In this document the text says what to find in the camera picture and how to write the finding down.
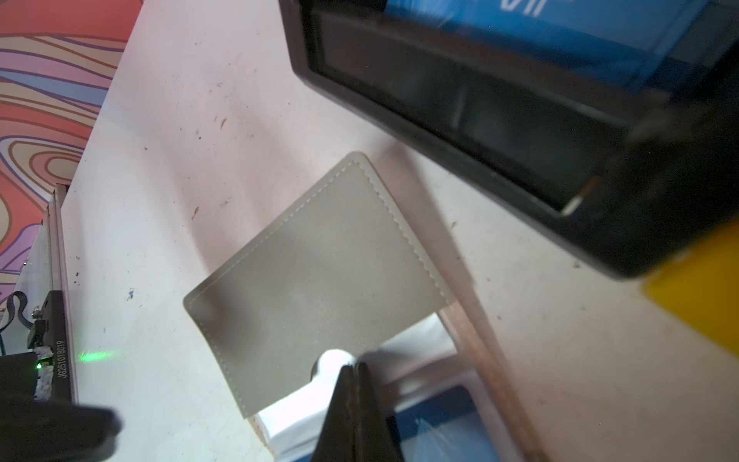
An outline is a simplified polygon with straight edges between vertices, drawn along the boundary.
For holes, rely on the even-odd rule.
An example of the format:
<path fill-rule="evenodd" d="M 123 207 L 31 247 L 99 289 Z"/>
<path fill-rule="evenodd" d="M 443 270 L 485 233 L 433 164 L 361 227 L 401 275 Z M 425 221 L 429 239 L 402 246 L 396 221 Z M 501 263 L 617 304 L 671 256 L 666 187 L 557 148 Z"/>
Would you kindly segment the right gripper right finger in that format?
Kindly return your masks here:
<path fill-rule="evenodd" d="M 402 457 L 392 439 L 366 363 L 354 367 L 353 456 L 355 461 L 391 462 Z"/>

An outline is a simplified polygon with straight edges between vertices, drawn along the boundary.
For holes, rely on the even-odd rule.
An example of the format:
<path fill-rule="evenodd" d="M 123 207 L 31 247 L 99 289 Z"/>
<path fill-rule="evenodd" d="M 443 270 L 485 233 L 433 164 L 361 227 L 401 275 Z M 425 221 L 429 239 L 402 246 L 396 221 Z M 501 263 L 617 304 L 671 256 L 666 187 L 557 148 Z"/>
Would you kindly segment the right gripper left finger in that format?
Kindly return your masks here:
<path fill-rule="evenodd" d="M 355 460 L 356 385 L 355 368 L 342 367 L 311 462 Z"/>

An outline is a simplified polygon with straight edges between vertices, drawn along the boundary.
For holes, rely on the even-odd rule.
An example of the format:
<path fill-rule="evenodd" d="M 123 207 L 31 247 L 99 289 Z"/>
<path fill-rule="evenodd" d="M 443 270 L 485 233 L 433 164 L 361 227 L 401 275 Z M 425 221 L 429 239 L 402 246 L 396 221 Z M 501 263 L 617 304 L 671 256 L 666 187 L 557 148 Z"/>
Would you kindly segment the blue credit card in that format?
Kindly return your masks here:
<path fill-rule="evenodd" d="M 386 418 L 405 461 L 500 462 L 470 392 L 456 385 Z"/>

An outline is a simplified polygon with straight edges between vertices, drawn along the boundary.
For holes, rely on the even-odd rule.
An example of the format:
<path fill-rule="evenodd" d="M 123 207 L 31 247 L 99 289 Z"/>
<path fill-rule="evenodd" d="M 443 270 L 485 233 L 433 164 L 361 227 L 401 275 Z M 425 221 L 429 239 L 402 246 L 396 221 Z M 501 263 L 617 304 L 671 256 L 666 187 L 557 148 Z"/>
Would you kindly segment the grey card holder wallet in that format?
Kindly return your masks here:
<path fill-rule="evenodd" d="M 353 152 L 189 292 L 246 421 L 278 461 L 310 461 L 340 370 L 366 363 L 386 418 L 456 385 L 500 461 L 548 453 L 490 344 L 368 158 Z"/>

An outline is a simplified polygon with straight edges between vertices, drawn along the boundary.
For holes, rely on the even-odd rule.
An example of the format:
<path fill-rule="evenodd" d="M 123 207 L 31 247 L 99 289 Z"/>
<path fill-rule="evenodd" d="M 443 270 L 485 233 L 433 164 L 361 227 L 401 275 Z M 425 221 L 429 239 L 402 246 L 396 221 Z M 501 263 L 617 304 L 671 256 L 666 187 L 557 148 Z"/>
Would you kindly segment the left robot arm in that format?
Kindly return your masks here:
<path fill-rule="evenodd" d="M 121 422 L 108 408 L 73 402 L 69 375 L 34 352 L 1 358 L 3 461 L 105 461 Z"/>

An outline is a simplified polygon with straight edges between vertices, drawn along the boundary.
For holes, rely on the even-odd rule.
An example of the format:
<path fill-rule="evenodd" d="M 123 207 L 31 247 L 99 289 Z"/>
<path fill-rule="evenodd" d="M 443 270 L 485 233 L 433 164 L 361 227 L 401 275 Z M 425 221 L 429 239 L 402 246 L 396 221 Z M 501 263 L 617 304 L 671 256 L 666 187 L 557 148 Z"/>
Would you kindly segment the blue card in bin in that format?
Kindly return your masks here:
<path fill-rule="evenodd" d="M 384 12 L 639 92 L 706 1 L 389 1 Z"/>

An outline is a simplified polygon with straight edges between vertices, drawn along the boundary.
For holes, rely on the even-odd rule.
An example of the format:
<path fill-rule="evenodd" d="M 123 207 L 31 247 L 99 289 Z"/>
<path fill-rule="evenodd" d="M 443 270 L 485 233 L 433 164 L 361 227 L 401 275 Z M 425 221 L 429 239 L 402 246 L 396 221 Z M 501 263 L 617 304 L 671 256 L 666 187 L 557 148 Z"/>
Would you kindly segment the yellow plastic bin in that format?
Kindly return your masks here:
<path fill-rule="evenodd" d="M 652 273 L 644 294 L 702 336 L 738 354 L 738 221 Z"/>

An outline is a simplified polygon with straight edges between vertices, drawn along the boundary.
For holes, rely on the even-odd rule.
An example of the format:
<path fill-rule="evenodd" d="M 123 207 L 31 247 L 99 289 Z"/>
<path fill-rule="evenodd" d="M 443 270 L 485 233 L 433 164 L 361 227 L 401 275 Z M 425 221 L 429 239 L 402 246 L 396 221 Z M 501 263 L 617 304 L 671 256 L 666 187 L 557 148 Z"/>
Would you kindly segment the black plastic bin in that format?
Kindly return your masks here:
<path fill-rule="evenodd" d="M 662 103 L 381 12 L 283 1 L 294 73 L 615 277 L 738 216 L 738 105 Z"/>

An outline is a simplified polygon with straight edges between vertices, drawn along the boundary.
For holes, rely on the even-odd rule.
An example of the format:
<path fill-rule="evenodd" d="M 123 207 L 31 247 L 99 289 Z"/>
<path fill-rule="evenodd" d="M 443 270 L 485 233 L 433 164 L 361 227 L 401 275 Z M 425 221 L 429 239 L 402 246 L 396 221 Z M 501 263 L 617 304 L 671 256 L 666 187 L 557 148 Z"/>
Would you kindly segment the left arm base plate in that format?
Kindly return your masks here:
<path fill-rule="evenodd" d="M 27 346 L 36 354 L 35 398 L 42 402 L 75 403 L 75 385 L 67 310 L 62 291 L 50 291 L 33 314 Z"/>

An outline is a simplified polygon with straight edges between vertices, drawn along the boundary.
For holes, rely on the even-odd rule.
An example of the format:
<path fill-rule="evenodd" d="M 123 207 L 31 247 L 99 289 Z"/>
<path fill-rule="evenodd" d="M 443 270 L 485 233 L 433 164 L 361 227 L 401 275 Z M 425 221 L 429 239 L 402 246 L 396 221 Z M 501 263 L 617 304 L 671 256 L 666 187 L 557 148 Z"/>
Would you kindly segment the aluminium front rail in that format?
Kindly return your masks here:
<path fill-rule="evenodd" d="M 29 351 L 27 339 L 33 312 L 40 308 L 50 291 L 62 291 L 67 310 L 67 266 L 61 211 L 69 188 L 58 185 L 50 198 L 42 223 L 32 244 L 24 244 L 13 260 L 19 264 L 18 281 L 11 286 L 9 298 L 1 304 L 1 353 Z M 69 333 L 69 310 L 67 310 Z"/>

